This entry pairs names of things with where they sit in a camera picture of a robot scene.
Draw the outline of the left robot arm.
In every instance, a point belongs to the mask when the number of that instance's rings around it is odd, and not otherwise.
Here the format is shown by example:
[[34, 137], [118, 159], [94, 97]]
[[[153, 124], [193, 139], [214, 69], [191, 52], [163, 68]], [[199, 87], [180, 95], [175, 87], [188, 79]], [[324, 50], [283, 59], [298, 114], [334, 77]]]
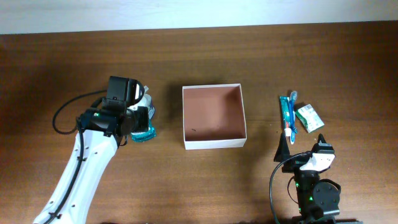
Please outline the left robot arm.
[[76, 118], [73, 152], [63, 174], [34, 223], [85, 223], [101, 176], [128, 135], [149, 130], [141, 106], [146, 89], [135, 79], [111, 76], [106, 96]]

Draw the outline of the clear pump sanitizer bottle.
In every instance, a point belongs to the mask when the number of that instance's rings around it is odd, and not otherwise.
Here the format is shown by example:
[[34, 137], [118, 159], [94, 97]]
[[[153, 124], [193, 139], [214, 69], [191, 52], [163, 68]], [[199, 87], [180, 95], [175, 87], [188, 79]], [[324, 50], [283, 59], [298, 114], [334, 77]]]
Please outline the clear pump sanitizer bottle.
[[148, 108], [148, 114], [149, 114], [149, 119], [152, 119], [155, 115], [155, 106], [152, 101], [152, 97], [147, 94], [147, 91], [149, 88], [147, 86], [144, 86], [144, 94], [143, 97], [141, 98], [140, 102], [138, 102], [138, 106], [146, 106]]

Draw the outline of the teal mouthwash bottle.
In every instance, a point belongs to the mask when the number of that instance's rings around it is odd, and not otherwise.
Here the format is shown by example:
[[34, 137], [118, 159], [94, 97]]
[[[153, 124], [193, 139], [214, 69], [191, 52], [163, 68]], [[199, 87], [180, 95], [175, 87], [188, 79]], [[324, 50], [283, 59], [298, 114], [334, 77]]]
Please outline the teal mouthwash bottle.
[[155, 127], [152, 125], [152, 121], [149, 120], [148, 130], [141, 133], [131, 133], [131, 139], [134, 142], [146, 142], [156, 137]]

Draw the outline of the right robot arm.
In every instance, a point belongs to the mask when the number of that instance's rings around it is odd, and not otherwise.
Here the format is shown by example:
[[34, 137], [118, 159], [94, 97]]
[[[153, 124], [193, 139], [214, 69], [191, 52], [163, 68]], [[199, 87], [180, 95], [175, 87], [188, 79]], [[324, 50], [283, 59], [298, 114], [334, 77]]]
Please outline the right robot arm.
[[293, 217], [293, 223], [336, 223], [335, 217], [340, 214], [341, 186], [330, 179], [321, 179], [320, 174], [331, 167], [336, 155], [331, 144], [323, 135], [310, 151], [291, 155], [284, 133], [280, 135], [274, 161], [277, 166], [272, 171], [269, 182], [269, 200], [276, 223], [277, 215], [272, 201], [272, 184], [276, 172], [291, 173], [295, 181], [299, 217]]

